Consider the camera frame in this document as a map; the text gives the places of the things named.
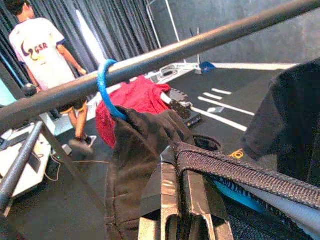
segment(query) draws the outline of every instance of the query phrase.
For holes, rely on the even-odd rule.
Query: person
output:
[[[76,79],[67,62],[73,65],[80,75],[87,74],[64,47],[65,38],[57,28],[45,18],[35,18],[33,7],[28,0],[4,0],[4,3],[19,21],[9,35],[9,41],[38,92]],[[59,107],[58,111],[68,114],[75,128],[75,139],[91,147],[97,137],[84,133],[88,114],[87,98]]]

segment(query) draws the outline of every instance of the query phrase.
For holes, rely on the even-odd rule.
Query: black shorts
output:
[[[86,104],[87,104],[87,98],[81,98],[81,99],[76,100],[74,102],[71,102],[67,105],[60,106],[57,108],[57,110],[61,114],[66,114],[73,109],[77,110],[78,112],[81,112],[83,110],[83,108],[86,106]]]

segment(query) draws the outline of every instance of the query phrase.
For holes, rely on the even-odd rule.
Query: white t-shirt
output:
[[[28,66],[42,90],[75,79],[57,50],[65,38],[49,20],[36,18],[20,23],[10,33],[9,40],[18,60]]]

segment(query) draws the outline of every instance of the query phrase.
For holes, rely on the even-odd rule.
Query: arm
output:
[[[39,93],[42,90],[41,87],[39,86],[39,83],[37,82],[37,80],[36,80],[35,76],[33,75],[33,73],[30,71],[29,67],[25,66],[25,68],[26,68],[26,70],[28,72],[28,75],[29,75],[29,77],[31,79],[32,84],[36,86],[36,90]]]
[[[65,58],[65,60],[67,60],[70,64],[72,64],[77,71],[82,75],[86,75],[87,71],[84,70],[79,63],[77,63],[77,61],[75,60],[75,58],[71,55],[71,53],[63,46],[63,45],[57,45],[56,49],[58,50],[58,52]]]

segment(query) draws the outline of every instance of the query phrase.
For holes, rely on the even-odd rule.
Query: red cloth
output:
[[[122,83],[121,88],[109,96],[115,106],[134,109],[139,113],[160,114],[169,109],[161,100],[161,94],[170,89],[168,84],[157,85],[144,76],[139,76],[130,84]],[[115,121],[103,101],[100,102],[95,114],[96,129],[99,135],[107,145],[114,148],[116,144]]]

